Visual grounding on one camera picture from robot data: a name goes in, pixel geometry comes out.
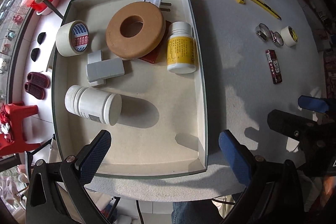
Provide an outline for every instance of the gray tabletop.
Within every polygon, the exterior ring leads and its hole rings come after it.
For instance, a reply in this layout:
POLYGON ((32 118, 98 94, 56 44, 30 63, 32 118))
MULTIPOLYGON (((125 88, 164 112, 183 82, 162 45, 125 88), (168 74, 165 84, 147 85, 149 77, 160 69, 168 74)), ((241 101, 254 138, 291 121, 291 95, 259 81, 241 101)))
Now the gray tabletop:
POLYGON ((95 177, 88 188, 103 193, 150 201, 213 198, 243 190, 218 146, 218 135, 229 129, 254 155, 266 160, 304 161, 297 142, 268 128, 273 109, 312 118, 300 110, 300 95, 319 96, 323 71, 316 45, 297 0, 265 0, 282 17, 278 20, 250 0, 191 0, 201 45, 208 109, 209 160, 204 173, 157 180, 120 180, 95 177), (291 26, 299 42, 277 48, 262 42, 255 27, 265 23, 280 31, 291 26), (275 49, 283 82, 274 85, 266 49, 275 49))

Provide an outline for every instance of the blue gripper pad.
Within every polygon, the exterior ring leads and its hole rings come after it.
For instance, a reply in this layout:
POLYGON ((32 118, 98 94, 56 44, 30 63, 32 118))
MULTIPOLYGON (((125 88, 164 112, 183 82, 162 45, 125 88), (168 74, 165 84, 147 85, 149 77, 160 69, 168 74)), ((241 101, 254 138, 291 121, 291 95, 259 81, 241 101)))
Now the blue gripper pad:
POLYGON ((325 113, 326 111, 329 111, 329 105, 322 98, 301 95, 297 100, 297 104, 301 108, 319 113, 325 113))
POLYGON ((78 170, 78 178, 82 186, 92 181, 110 146, 110 132, 101 130, 93 141, 78 153, 75 168, 78 170))
POLYGON ((241 145, 230 130, 224 130, 219 135, 219 147, 235 174, 239 183, 246 187, 252 180, 254 160, 246 146, 241 145))

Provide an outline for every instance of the black half-circle object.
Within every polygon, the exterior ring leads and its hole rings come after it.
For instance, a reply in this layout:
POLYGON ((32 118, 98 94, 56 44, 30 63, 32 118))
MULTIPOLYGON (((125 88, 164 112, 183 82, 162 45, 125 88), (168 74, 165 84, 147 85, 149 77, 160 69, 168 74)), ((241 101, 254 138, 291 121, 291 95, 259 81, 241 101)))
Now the black half-circle object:
POLYGON ((30 53, 30 58, 31 60, 33 60, 34 62, 36 61, 37 59, 37 56, 39 55, 39 52, 40 52, 40 49, 39 48, 34 48, 31 50, 31 53, 30 53))
POLYGON ((41 32, 37 37, 37 43, 41 45, 44 38, 45 38, 45 32, 41 32))

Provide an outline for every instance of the orange donut-shaped object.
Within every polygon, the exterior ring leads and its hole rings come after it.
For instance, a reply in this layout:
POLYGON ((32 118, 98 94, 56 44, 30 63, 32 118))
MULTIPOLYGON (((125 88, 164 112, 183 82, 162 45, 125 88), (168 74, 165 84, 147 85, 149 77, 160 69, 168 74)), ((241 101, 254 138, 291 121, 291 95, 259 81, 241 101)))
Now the orange donut-shaped object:
POLYGON ((142 57, 160 43, 166 21, 150 2, 134 2, 122 7, 109 22, 106 43, 110 51, 125 59, 142 57))

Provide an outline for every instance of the bottle with yellow label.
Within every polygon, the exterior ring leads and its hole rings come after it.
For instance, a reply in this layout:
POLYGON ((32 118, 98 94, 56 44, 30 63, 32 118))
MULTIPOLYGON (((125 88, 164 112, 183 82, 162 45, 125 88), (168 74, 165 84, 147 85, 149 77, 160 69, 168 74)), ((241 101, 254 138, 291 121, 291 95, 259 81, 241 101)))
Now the bottle with yellow label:
POLYGON ((169 27, 167 70, 173 73, 191 73, 194 64, 194 38, 191 25, 187 22, 174 22, 169 27))

